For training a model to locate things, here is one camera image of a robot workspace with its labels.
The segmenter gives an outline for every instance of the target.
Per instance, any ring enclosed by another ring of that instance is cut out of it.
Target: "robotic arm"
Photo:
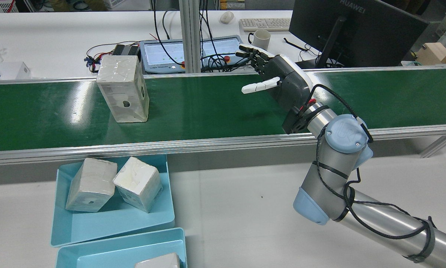
[[[288,112],[282,127],[287,134],[308,129],[317,137],[313,161],[294,200],[294,209],[307,219],[324,225],[329,219],[427,267],[446,268],[446,234],[431,219],[410,216],[393,204],[379,202],[350,187],[353,170],[373,156],[371,136],[364,122],[352,114],[337,115],[311,99],[317,87],[294,62],[260,48],[242,44],[237,56],[248,58],[265,81],[242,88],[243,93],[268,90]]]

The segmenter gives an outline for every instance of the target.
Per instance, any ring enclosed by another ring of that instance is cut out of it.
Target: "white desk surface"
[[[225,11],[210,11],[209,24],[213,36],[239,34],[248,43],[248,33],[242,32],[238,20],[242,17],[291,17],[292,11],[234,11],[235,18],[222,24]],[[163,12],[157,12],[158,33],[165,39],[161,25]],[[165,26],[172,39],[182,38],[179,12],[169,12]],[[67,12],[67,13],[0,13],[0,46],[6,49],[4,61],[23,61],[35,78],[90,77],[84,58],[87,49],[98,44],[153,39],[153,12]],[[203,27],[204,38],[209,38]],[[289,32],[272,32],[268,51],[283,53],[299,61],[299,50],[284,43],[288,38],[299,46],[304,43]],[[115,46],[99,47],[90,52],[110,51]],[[311,59],[309,53],[302,53]]]
[[[432,216],[446,232],[446,147],[425,159],[412,147],[410,140],[374,143],[379,157],[360,168],[355,187],[414,216]],[[319,226],[294,211],[314,154],[315,146],[293,146],[169,155],[175,223],[186,233],[189,267],[419,268],[341,224]],[[58,165],[0,166],[0,176],[54,180]],[[0,268],[54,266],[54,191],[53,181],[0,185]]]

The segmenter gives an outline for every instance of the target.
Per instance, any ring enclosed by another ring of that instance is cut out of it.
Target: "monitor stand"
[[[327,42],[325,43],[322,54],[319,56],[317,63],[316,59],[309,61],[299,61],[296,63],[300,68],[325,68],[325,64],[327,63],[328,56],[332,52],[332,49],[335,44],[335,40],[337,40],[338,34],[342,29],[343,24],[347,20],[344,16],[339,16],[335,21],[335,25],[332,28],[332,32],[330,32],[330,36],[328,36]]]

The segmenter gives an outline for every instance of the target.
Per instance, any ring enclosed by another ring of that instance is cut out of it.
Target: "green conveyor belt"
[[[314,73],[369,128],[446,124],[446,69]],[[0,151],[282,134],[285,117],[257,75],[146,79],[150,117],[118,124],[89,81],[0,85]],[[315,97],[347,110],[323,90]]]

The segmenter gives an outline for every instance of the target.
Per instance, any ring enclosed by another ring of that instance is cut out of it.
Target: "keyboard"
[[[291,19],[289,17],[265,18],[265,19],[240,19],[240,27],[245,32],[254,32],[265,29],[269,32],[287,32]]]

